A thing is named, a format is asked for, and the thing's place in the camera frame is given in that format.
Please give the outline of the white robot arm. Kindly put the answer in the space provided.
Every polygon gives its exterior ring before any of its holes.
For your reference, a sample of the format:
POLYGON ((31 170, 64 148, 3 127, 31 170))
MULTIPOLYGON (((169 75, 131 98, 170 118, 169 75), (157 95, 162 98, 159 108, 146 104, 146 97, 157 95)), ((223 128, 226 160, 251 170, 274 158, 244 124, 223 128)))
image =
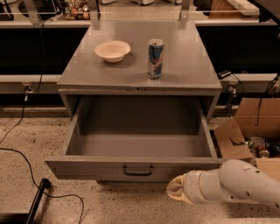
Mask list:
POLYGON ((172 199, 189 204, 220 201, 280 209, 280 182, 241 160, 228 160, 219 169, 179 175, 167 185, 166 192, 172 199))

